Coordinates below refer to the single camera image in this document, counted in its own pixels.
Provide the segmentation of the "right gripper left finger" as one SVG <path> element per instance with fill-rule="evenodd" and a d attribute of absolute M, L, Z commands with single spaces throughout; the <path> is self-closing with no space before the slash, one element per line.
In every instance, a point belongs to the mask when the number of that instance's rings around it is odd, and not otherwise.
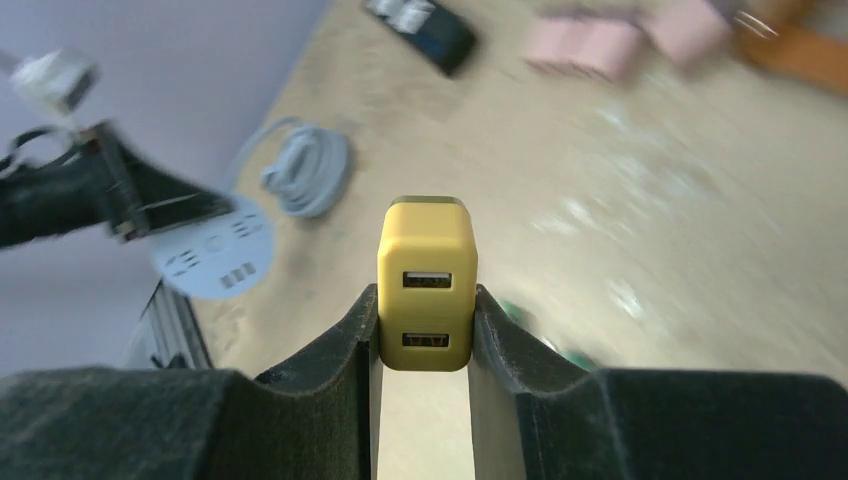
<path fill-rule="evenodd" d="M 5 479 L 372 479 L 376 289 L 257 377 L 230 369 L 30 371 L 1 382 Z"/>

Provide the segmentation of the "green plug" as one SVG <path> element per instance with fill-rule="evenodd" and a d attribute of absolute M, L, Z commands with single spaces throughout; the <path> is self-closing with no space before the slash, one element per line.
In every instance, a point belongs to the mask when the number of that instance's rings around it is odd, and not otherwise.
<path fill-rule="evenodd" d="M 599 364 L 594 358 L 579 350 L 563 350 L 561 355 L 564 359 L 584 371 L 593 371 L 599 367 Z"/>

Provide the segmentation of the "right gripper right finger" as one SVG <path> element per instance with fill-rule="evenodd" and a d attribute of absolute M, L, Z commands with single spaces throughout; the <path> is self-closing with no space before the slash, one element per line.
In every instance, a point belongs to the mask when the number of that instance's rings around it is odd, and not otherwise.
<path fill-rule="evenodd" d="M 479 479 L 843 479 L 847 393 L 813 374 L 584 370 L 479 287 Z"/>

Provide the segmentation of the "round white socket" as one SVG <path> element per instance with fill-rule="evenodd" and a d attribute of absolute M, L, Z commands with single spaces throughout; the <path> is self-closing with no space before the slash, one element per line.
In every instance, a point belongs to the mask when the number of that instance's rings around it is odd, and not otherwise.
<path fill-rule="evenodd" d="M 235 209 L 150 237 L 151 259 L 162 280 L 181 294 L 221 300 L 254 287 L 270 270 L 272 225 L 252 199 L 236 194 Z"/>

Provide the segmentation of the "black power strip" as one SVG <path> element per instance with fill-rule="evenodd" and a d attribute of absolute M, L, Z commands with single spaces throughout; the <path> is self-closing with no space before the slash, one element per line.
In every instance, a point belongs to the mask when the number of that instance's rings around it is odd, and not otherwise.
<path fill-rule="evenodd" d="M 478 44 L 471 25 L 438 1 L 369 0 L 362 6 L 446 77 L 461 69 Z"/>

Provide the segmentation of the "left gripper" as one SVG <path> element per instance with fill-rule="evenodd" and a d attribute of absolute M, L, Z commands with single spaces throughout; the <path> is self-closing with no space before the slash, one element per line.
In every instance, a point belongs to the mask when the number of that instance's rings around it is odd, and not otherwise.
<path fill-rule="evenodd" d="M 99 124 L 103 166 L 75 162 L 24 169 L 1 180 L 1 247 L 66 235 L 107 220 L 123 240 L 137 240 L 232 213 L 229 195 L 162 170 Z"/>

